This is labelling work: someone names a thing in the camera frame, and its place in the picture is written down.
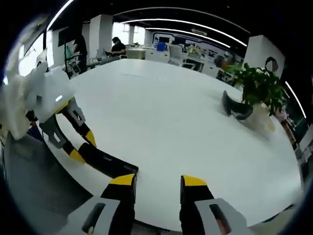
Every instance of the yellow stripe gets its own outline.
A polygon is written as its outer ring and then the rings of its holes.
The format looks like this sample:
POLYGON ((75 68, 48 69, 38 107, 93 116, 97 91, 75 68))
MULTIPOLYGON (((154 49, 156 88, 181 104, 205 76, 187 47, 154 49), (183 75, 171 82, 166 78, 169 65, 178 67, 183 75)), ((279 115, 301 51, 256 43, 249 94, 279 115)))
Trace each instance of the yellow stripe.
POLYGON ((119 176, 112 179, 109 184, 112 185, 132 185, 132 180, 135 174, 119 176))
POLYGON ((73 151, 71 151, 70 155, 71 158, 81 162, 81 163, 85 163, 85 160, 82 158, 82 156, 77 152, 76 149, 73 149, 73 151))
POLYGON ((93 133, 91 132, 91 130, 88 131, 88 133, 87 133, 87 135, 86 135, 86 138, 87 138, 87 140, 90 141, 90 143, 92 143, 93 146, 97 147, 97 146, 96 146, 96 141, 95 141, 95 139, 94 139, 94 135, 93 135, 93 133))
POLYGON ((185 186, 206 186, 206 182, 192 176, 183 175, 185 180, 185 186))
POLYGON ((57 111, 55 111, 55 114, 58 114, 62 109, 64 109, 68 105, 68 102, 66 102, 61 108, 59 108, 57 111))

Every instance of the white table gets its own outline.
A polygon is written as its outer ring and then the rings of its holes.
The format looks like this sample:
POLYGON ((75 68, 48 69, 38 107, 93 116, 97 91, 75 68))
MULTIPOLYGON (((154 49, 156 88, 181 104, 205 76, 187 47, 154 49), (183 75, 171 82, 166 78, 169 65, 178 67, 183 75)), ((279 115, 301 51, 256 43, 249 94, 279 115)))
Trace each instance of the white table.
MULTIPOLYGON (((71 80, 99 149, 139 166, 135 218, 181 231, 180 176, 205 179, 247 219, 248 226, 281 212, 301 193, 300 172, 288 137, 273 118, 270 140, 226 117, 223 90, 240 91, 207 75, 169 64, 124 59, 71 80)), ((79 147, 83 139, 57 116, 79 147)), ((69 174, 93 195, 110 180, 70 159, 47 141, 69 174)))

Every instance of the man in black shirt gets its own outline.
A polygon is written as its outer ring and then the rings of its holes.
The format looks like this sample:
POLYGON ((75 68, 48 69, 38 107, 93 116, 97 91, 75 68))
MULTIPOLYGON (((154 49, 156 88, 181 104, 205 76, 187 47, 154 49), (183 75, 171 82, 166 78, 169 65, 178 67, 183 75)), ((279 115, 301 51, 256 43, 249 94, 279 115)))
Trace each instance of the man in black shirt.
POLYGON ((74 41, 73 52, 79 52, 78 67, 80 69, 79 74, 87 71, 87 47, 86 42, 81 33, 78 33, 74 41))
POLYGON ((112 42, 114 43, 114 46, 112 47, 110 51, 111 56, 118 56, 118 55, 126 54, 125 45, 121 43, 121 40, 119 40, 118 37, 114 37, 112 39, 112 42))

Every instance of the potted plant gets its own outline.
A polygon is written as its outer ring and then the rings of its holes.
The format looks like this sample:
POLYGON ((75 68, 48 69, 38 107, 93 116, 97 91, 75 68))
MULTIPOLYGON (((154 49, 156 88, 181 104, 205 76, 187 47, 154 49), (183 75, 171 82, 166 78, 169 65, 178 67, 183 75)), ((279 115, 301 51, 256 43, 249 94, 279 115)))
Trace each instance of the potted plant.
POLYGON ((268 115, 277 110, 282 111, 285 104, 284 90, 279 78, 266 68, 250 68, 247 63, 243 66, 228 66, 226 72, 234 74, 233 86, 243 88, 242 102, 257 107, 267 106, 268 115))

